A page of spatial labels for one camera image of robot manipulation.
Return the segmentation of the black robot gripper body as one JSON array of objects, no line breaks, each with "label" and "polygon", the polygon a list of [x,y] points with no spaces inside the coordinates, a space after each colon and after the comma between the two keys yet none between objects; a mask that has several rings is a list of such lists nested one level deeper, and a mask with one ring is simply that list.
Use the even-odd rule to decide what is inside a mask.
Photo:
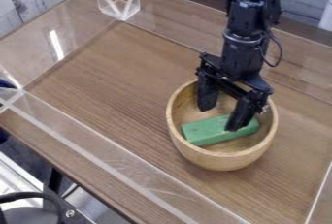
[{"label": "black robot gripper body", "polygon": [[228,31],[223,34],[224,43],[219,56],[202,52],[196,78],[204,76],[237,101],[246,94],[262,97],[265,105],[271,95],[271,88],[262,80],[261,70],[265,63],[270,38],[266,34],[241,37]]}]

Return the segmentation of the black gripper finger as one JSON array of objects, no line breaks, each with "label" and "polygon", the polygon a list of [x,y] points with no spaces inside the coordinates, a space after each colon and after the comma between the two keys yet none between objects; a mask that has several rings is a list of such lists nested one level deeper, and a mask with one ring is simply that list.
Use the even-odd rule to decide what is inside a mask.
[{"label": "black gripper finger", "polygon": [[235,132],[246,127],[251,118],[263,110],[265,101],[257,94],[246,94],[235,103],[233,112],[230,113],[226,130]]},{"label": "black gripper finger", "polygon": [[216,106],[219,89],[216,83],[207,77],[198,77],[196,106],[202,112],[207,112]]}]

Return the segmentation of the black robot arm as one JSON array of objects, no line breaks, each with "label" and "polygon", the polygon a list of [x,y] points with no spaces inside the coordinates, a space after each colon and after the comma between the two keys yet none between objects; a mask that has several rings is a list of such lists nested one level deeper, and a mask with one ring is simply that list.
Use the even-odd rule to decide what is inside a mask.
[{"label": "black robot arm", "polygon": [[237,131],[267,107],[273,89],[261,77],[269,43],[277,41],[270,28],[278,24],[279,0],[227,0],[227,27],[222,54],[199,54],[196,106],[206,112],[224,92],[235,100],[224,129]]}]

